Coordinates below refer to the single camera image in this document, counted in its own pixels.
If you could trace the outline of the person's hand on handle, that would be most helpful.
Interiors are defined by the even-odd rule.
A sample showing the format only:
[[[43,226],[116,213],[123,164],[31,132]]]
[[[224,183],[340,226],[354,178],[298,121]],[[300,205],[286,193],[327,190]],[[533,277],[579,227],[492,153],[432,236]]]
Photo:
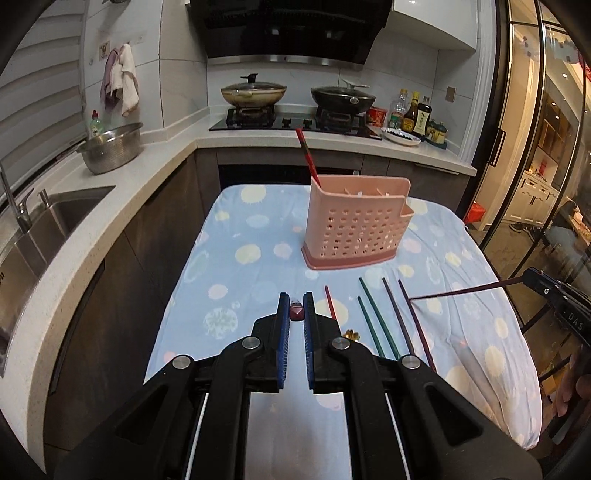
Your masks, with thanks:
[[[556,392],[552,407],[554,416],[562,417],[566,414],[569,402],[575,393],[581,399],[590,399],[590,374],[585,372],[585,368],[589,364],[590,349],[582,345],[571,355],[569,369],[563,376]]]

